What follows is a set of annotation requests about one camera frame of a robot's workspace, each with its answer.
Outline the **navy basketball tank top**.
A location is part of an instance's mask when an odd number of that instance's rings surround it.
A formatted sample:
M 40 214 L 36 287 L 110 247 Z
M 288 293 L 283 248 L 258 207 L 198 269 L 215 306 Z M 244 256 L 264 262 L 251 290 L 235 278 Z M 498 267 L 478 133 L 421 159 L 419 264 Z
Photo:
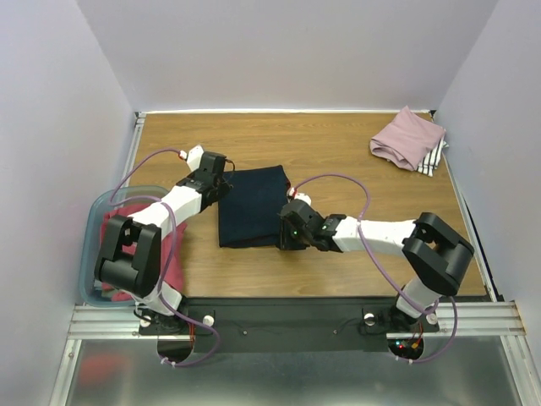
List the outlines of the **navy basketball tank top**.
M 222 248 L 277 246 L 279 213 L 291 184 L 283 166 L 241 170 L 231 191 L 218 203 L 218 239 Z

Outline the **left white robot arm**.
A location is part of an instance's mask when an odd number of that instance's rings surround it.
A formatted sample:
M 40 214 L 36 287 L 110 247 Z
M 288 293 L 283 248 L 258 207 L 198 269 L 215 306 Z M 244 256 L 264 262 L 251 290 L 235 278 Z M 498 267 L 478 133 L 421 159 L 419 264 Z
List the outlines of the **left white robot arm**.
M 188 324 L 214 333 L 212 326 L 187 317 L 188 312 L 179 307 L 183 295 L 165 282 L 174 251 L 162 261 L 161 244 L 171 236 L 175 245 L 179 223 L 227 195 L 231 185 L 224 179 L 224 169 L 231 161 L 222 154 L 204 151 L 200 145 L 188 152 L 173 148 L 165 151 L 185 161 L 190 174 L 163 198 L 148 197 L 154 202 L 144 210 L 107 220 L 94 276 L 158 313 L 159 323 L 170 333 L 181 332 Z

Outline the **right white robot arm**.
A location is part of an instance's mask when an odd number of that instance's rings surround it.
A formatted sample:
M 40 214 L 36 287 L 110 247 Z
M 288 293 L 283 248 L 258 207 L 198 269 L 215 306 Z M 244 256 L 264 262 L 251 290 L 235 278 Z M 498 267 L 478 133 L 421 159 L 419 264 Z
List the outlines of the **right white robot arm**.
M 396 290 L 387 320 L 397 331 L 406 331 L 434 312 L 441 298 L 455 296 L 474 257 L 473 246 L 431 212 L 401 222 L 359 220 L 344 214 L 323 217 L 308 202 L 293 199 L 282 207 L 279 218 L 280 250 L 366 252 Z M 400 287 L 377 261 L 377 253 L 405 258 L 414 277 Z

